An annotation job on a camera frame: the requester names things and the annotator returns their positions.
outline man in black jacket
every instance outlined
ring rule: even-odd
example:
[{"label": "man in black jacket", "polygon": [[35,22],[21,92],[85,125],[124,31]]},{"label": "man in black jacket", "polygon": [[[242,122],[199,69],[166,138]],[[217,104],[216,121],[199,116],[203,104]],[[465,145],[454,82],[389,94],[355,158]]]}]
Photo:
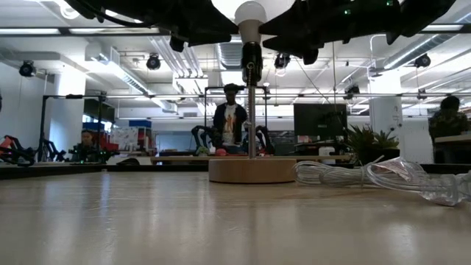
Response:
[{"label": "man in black jacket", "polygon": [[236,94],[241,89],[238,85],[224,86],[227,102],[219,105],[214,113],[214,127],[222,135],[223,145],[229,153],[237,150],[242,142],[242,124],[247,120],[247,112],[236,103]]}]

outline seated person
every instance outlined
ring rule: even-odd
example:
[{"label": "seated person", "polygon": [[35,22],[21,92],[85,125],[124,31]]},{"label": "seated person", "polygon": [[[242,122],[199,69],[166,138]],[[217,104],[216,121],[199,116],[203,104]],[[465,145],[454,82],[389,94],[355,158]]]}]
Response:
[{"label": "seated person", "polygon": [[240,148],[242,142],[242,124],[247,120],[244,107],[236,103],[236,94],[240,87],[229,84],[224,87],[227,102],[219,105],[214,113],[214,127],[222,135],[223,146],[230,154],[243,152]]},{"label": "seated person", "polygon": [[79,161],[87,161],[87,162],[95,162],[96,161],[96,154],[91,154],[91,152],[95,151],[95,144],[93,142],[93,133],[89,130],[82,131],[82,142],[74,146],[75,150],[78,153],[72,155],[73,162]]},{"label": "seated person", "polygon": [[466,114],[458,112],[459,99],[449,96],[443,99],[440,110],[428,121],[428,132],[435,143],[435,138],[460,135],[470,129]]}]

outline ceiling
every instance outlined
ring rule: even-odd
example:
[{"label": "ceiling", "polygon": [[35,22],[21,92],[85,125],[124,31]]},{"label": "ceiling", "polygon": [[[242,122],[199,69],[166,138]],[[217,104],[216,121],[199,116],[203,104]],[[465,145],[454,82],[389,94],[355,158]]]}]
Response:
[{"label": "ceiling", "polygon": [[[233,18],[236,8],[246,0],[213,0],[213,4],[228,18]],[[258,0],[266,9],[268,19],[274,18],[287,10],[294,0]],[[453,23],[457,18],[471,13],[469,0],[457,0],[450,11],[441,17],[436,23]],[[0,27],[111,27],[115,24],[105,22],[100,24],[96,20],[87,20],[82,17],[73,20],[61,16],[60,8],[53,1],[24,1],[24,0],[2,0],[0,1]],[[361,92],[368,91],[368,75],[364,68],[371,62],[382,62],[392,55],[403,52],[414,41],[423,36],[412,38],[399,38],[393,45],[388,46],[383,36],[366,36],[352,39],[350,43],[343,45],[341,42],[327,43],[325,48],[320,49],[319,59],[311,66],[304,66],[301,60],[293,58],[286,71],[275,71],[273,66],[276,52],[263,49],[263,74],[259,85],[269,83],[271,94],[279,93],[332,93],[336,85],[339,93],[353,83],[359,85]],[[129,93],[126,83],[122,82],[109,72],[100,70],[91,62],[85,60],[85,47],[89,43],[100,42],[104,46],[114,47],[121,55],[121,64],[131,71],[137,78],[147,84],[155,93],[176,93],[174,88],[174,72],[161,60],[162,66],[158,71],[150,71],[146,67],[149,54],[156,52],[155,47],[147,37],[94,37],[94,38],[0,38],[0,52],[10,54],[20,52],[57,52],[73,60],[80,68],[84,68],[88,75],[88,91],[107,91],[108,94]],[[471,59],[471,35],[457,35],[446,43],[437,46],[428,52],[432,64],[427,68],[417,70],[412,67],[400,69],[403,92],[417,92],[417,88],[433,89],[433,92],[450,93],[459,90],[469,92],[471,90],[471,75],[467,69]],[[222,73],[224,69],[219,66],[216,45],[203,45],[193,48],[198,62],[204,74],[217,73],[223,77],[232,76],[233,80],[240,80],[240,74]],[[341,81],[351,75],[351,81]],[[224,101],[223,99],[209,99],[215,105]],[[293,102],[322,102],[322,99],[306,98],[279,98],[272,97],[268,105],[290,105]],[[404,99],[408,106],[418,103],[417,99]],[[349,101],[351,105],[367,102],[362,98]],[[119,104],[120,107],[155,107],[152,102],[136,100],[113,100],[112,105]],[[196,107],[192,100],[178,102],[180,107]],[[262,98],[257,104],[264,104]]]}]

